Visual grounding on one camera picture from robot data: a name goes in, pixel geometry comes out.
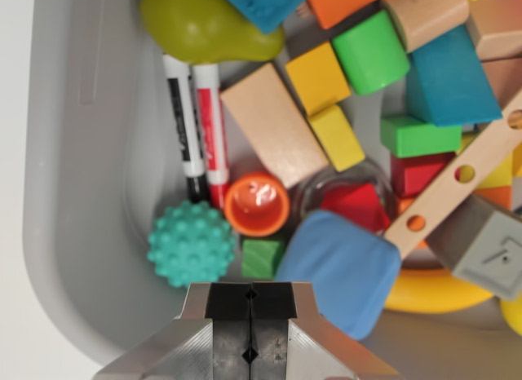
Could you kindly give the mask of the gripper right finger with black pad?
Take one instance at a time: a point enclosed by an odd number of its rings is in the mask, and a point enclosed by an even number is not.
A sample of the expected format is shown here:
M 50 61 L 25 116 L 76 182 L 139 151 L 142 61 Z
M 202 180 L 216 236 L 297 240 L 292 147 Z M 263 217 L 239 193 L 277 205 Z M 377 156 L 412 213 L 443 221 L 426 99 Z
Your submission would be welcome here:
M 319 313 L 312 285 L 252 285 L 252 379 L 401 379 L 402 375 Z

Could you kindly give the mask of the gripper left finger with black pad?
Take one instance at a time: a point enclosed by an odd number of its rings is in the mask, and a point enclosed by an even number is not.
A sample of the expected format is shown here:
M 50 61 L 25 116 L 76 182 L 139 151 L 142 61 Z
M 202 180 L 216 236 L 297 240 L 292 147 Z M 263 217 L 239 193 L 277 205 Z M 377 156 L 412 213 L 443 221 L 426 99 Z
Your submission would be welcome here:
M 242 283 L 196 283 L 183 310 L 102 368 L 97 379 L 249 379 L 250 293 Z

